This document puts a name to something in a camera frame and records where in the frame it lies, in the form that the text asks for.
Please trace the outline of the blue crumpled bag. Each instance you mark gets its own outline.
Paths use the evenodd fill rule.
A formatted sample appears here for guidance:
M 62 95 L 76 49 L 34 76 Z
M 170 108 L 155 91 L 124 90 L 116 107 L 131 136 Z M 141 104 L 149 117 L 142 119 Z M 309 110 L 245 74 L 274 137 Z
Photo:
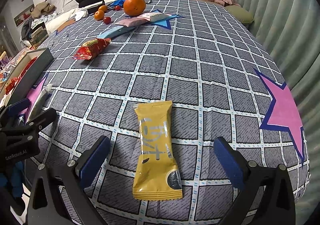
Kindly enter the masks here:
M 108 7 L 116 7 L 116 6 L 120 6 L 121 8 L 123 7 L 123 4 L 126 0 L 115 0 L 113 2 L 111 2 L 110 4 L 108 4 Z

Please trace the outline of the clear-wrapped dark snack stick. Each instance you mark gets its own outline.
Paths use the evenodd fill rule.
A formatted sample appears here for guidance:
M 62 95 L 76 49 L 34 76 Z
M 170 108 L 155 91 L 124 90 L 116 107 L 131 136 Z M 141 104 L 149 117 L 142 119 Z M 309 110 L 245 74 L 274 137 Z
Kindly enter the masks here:
M 52 86 L 52 84 L 48 84 L 41 90 L 28 113 L 28 118 L 26 119 L 27 122 L 35 119 L 40 114 L 41 108 L 46 102 L 46 99 L 52 94 Z

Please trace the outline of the long red snack bar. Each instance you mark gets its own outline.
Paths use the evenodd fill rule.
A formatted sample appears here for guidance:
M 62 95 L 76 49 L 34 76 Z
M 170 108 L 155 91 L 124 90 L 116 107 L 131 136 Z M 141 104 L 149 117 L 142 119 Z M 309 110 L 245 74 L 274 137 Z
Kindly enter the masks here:
M 22 77 L 24 77 L 24 75 L 26 74 L 26 72 L 28 71 L 28 69 L 33 65 L 33 63 L 37 60 L 37 57 L 34 57 L 33 59 L 31 59 L 28 64 L 25 66 L 25 68 L 22 70 L 21 74 L 19 75 L 18 79 L 21 80 Z

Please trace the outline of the pile of bagged snacks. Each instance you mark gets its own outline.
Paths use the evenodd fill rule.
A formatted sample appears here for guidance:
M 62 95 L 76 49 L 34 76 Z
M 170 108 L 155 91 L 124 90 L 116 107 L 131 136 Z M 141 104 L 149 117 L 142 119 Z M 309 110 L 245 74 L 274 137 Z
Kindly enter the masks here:
M 1 81 L 0 86 L 1 88 L 5 85 L 7 82 L 10 74 L 15 69 L 17 64 L 23 59 L 23 57 L 26 55 L 27 52 L 29 52 L 29 48 L 23 48 L 15 57 L 10 59 L 10 61 L 3 67 L 1 70 Z

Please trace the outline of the small mandarin near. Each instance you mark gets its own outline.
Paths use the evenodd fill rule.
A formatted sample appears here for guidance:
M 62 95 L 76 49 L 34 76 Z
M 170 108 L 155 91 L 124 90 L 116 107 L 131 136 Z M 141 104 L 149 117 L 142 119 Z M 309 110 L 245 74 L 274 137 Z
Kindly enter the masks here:
M 103 10 L 98 10 L 94 13 L 94 19 L 97 21 L 103 20 L 105 13 Z

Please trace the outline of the green-sided cardboard tray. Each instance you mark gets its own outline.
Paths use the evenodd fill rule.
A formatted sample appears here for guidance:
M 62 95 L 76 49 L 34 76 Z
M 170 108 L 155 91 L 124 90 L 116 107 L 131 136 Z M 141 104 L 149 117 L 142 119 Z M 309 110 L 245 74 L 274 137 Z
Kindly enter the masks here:
M 1 106 L 11 105 L 24 99 L 32 88 L 33 84 L 35 84 L 42 72 L 53 60 L 53 55 L 49 48 L 31 50 L 27 52 L 23 59 L 17 64 L 15 69 L 10 74 L 8 80 L 12 79 L 13 77 L 19 77 L 22 70 L 34 57 L 37 57 L 37 60 L 28 69 L 24 77 L 22 77 L 22 79 L 16 83 L 15 88 L 11 90 L 8 95 L 5 94 L 5 85 L 1 88 Z

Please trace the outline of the stacked tin jar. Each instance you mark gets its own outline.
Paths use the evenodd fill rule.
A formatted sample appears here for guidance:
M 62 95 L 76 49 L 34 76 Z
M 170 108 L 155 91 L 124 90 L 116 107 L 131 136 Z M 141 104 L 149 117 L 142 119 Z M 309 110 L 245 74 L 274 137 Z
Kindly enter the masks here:
M 44 22 L 32 29 L 29 42 L 34 49 L 37 49 L 48 38 L 48 31 Z

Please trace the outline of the gold wafer bar packet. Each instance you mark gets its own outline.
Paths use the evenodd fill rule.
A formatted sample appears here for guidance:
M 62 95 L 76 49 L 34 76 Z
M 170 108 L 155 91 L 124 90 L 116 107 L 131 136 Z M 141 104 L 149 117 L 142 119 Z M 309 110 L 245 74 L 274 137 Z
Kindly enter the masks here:
M 139 103 L 141 153 L 132 193 L 144 201 L 179 200 L 183 197 L 181 176 L 171 143 L 172 101 Z

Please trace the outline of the large orange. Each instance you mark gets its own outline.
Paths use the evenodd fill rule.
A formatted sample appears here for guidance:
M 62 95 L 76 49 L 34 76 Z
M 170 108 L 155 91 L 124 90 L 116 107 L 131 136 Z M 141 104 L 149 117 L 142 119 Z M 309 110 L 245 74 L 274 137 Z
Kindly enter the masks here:
M 125 0 L 123 4 L 124 12 L 129 16 L 139 16 L 146 8 L 144 0 Z

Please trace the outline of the small mandarin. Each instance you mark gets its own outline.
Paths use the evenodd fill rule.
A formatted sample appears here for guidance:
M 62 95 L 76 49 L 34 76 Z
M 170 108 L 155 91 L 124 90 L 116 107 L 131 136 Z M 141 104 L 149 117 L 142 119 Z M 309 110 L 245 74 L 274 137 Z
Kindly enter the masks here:
M 98 10 L 94 13 L 94 19 L 97 21 L 103 20 L 105 13 L 103 10 Z
M 108 8 L 106 5 L 102 5 L 98 8 L 99 11 L 107 12 Z

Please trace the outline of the pink wafer bar packet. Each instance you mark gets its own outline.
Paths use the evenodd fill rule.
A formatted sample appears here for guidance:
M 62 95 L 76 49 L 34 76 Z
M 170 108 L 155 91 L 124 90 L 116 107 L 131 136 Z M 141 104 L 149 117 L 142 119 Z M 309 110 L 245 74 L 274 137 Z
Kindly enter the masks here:
M 115 24 L 121 25 L 124 27 L 136 27 L 136 26 L 142 25 L 147 22 L 148 22 L 148 20 L 146 20 L 144 18 L 132 17 L 132 18 L 123 19 L 121 21 L 117 21 Z

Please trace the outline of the brown star cutout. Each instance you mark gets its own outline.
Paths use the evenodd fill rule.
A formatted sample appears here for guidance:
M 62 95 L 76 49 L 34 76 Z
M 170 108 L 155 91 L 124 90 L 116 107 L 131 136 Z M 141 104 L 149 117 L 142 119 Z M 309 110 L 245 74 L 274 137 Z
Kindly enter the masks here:
M 66 21 L 66 22 L 64 22 L 62 25 L 60 25 L 57 29 L 56 29 L 56 31 L 55 31 L 55 33 L 56 34 L 58 34 L 58 33 L 60 33 L 63 29 L 65 29 L 66 27 L 68 27 L 69 25 L 72 25 L 73 23 L 75 23 L 76 22 L 76 20 L 73 18 L 73 19 L 70 19 L 70 20 L 68 20 L 68 21 Z

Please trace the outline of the red festive snack packet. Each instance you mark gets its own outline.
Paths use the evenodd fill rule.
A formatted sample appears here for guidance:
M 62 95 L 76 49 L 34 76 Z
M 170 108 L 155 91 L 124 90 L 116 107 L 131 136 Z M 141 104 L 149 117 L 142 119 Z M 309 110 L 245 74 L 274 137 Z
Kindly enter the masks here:
M 12 79 L 8 80 L 5 84 L 5 94 L 8 95 L 11 90 L 13 90 L 20 79 L 18 77 L 13 77 Z

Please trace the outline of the light blue wafer bar packet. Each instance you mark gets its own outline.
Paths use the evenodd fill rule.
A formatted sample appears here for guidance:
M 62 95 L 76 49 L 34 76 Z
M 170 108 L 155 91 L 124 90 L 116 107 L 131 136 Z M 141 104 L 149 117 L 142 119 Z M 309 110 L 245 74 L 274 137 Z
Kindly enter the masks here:
M 107 29 L 103 33 L 99 34 L 97 36 L 97 38 L 101 38 L 101 39 L 110 38 L 110 39 L 112 39 L 112 38 L 115 38 L 119 35 L 128 33 L 130 31 L 132 31 L 133 29 L 135 29 L 135 27 L 125 27 L 123 25 L 117 25 L 116 27 Z

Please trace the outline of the pink star cutout near tray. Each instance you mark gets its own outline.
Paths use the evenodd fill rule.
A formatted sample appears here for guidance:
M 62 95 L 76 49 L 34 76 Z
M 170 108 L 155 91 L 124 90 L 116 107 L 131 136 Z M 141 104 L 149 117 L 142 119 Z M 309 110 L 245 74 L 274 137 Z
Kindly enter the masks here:
M 37 96 L 39 95 L 41 90 L 46 86 L 44 83 L 46 82 L 47 78 L 48 78 L 48 73 L 46 73 L 43 76 L 43 78 L 41 79 L 41 81 L 38 84 L 33 85 L 33 87 L 28 92 L 27 98 L 30 100 L 30 106 L 27 109 L 21 111 L 19 114 L 19 120 L 21 120 L 23 124 L 27 123 L 26 119 L 28 118 L 28 113 L 29 113 L 32 105 L 34 104 Z

